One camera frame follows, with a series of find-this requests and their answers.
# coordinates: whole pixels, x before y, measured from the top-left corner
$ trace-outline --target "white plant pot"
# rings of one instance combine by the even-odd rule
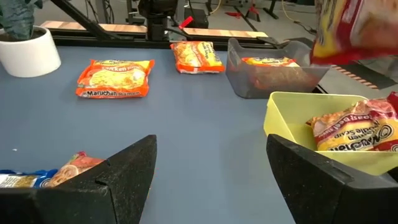
[[[45,34],[20,42],[0,41],[0,62],[15,77],[37,77],[56,70],[61,65],[60,56],[48,29],[35,26]]]

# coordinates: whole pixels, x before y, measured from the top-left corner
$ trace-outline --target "wooden board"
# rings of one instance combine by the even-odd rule
[[[60,22],[60,21],[45,21],[42,27],[53,29],[77,29],[84,30],[77,22]],[[106,31],[116,32],[147,32],[145,26],[122,25],[122,24],[100,24]],[[267,37],[263,32],[240,31],[240,30],[218,30],[218,29],[194,29],[184,28],[184,31],[190,35],[213,35],[223,37]]]

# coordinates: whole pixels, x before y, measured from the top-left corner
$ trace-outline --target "striped tape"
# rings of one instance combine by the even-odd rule
[[[346,75],[346,76],[352,78],[353,80],[356,80],[356,81],[362,83],[363,85],[366,85],[366,86],[369,87],[369,88],[372,88],[372,89],[375,89],[375,90],[378,90],[378,89],[379,89],[379,87],[377,87],[377,86],[374,85],[373,83],[368,82],[367,80],[365,80],[365,79],[363,79],[363,78],[361,78],[361,77],[358,77],[358,76],[352,74],[351,72],[349,72],[349,71],[347,71],[347,70],[345,70],[345,69],[343,69],[343,68],[341,68],[341,67],[339,67],[339,66],[337,66],[337,65],[332,65],[331,67],[334,68],[334,69],[336,69],[337,71],[343,73],[344,75]]]

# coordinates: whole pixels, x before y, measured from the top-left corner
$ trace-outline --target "transparent container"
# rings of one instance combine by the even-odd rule
[[[273,92],[267,104],[264,130],[266,135],[277,134],[316,151],[312,128],[305,123],[314,116],[343,111],[361,100],[366,98],[353,95]],[[371,175],[381,175],[398,166],[398,152],[318,153]]]
[[[311,93],[330,66],[310,65],[310,51],[298,41],[291,41],[281,49],[245,49],[231,38],[228,41],[226,75],[235,94],[243,98],[268,99],[273,91]],[[296,60],[300,67],[248,65],[242,61],[246,57],[287,57]]]

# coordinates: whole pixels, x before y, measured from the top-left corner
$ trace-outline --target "gray floor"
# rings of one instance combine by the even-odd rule
[[[126,10],[126,1],[125,0],[110,0],[114,15],[115,15],[115,23],[116,24],[125,24],[127,17]],[[86,14],[86,6],[84,0],[71,0],[70,1],[74,6],[76,6],[81,12]],[[204,5],[205,0],[192,0],[192,5],[195,9],[204,9],[206,7]],[[217,0],[213,0],[213,9],[216,8]],[[245,14],[247,9],[249,8],[249,3],[243,3],[243,7],[238,7],[238,9]],[[270,1],[257,1],[256,7],[259,8],[260,20],[261,22],[257,22],[254,20],[250,20],[252,25],[261,32],[265,32],[267,35],[277,39],[278,41],[282,41],[288,38],[295,37],[306,37],[309,39],[313,39],[314,36],[309,34],[304,30],[303,27],[300,27],[297,24],[294,24],[290,19],[288,19],[283,10],[282,5],[277,2],[275,6],[275,13],[279,16],[278,20],[273,19],[270,15],[266,14],[261,8],[269,7]],[[235,17],[231,17],[226,15],[226,12],[236,12],[233,6],[238,6],[239,3],[237,1],[229,1],[228,4],[223,4],[219,10],[217,10],[214,14],[208,17],[209,20],[209,28],[210,29],[231,29],[231,30],[252,30],[251,27],[244,21],[243,18],[237,19]],[[307,27],[316,28],[317,19],[315,15],[315,8],[313,6],[299,6],[295,4],[287,3],[285,5],[285,10],[288,16],[291,19],[298,20],[302,24],[305,24]],[[88,16],[91,19],[94,19],[93,13],[91,10],[88,10]],[[57,6],[55,6],[52,2],[47,1],[44,5],[44,8],[41,10],[36,10],[35,12],[35,23],[41,24],[47,20],[54,21],[70,21],[73,19],[66,15],[63,11],[61,11]],[[386,73],[388,65],[391,63],[391,58],[379,58],[377,60],[368,60],[364,61],[369,68],[383,73]],[[398,85],[392,86],[388,89],[382,90],[380,93],[378,91],[372,90],[357,81],[352,82],[353,80],[346,79],[346,77],[340,74],[337,71],[331,71],[332,75],[327,75],[323,83],[326,86],[331,86],[331,83],[343,83],[343,80],[347,80],[345,84],[351,83],[350,86],[346,85],[333,85],[330,87],[330,92],[333,93],[346,93],[346,94],[356,94],[356,95],[364,95],[367,97],[379,97],[385,96],[392,90],[398,91]]]

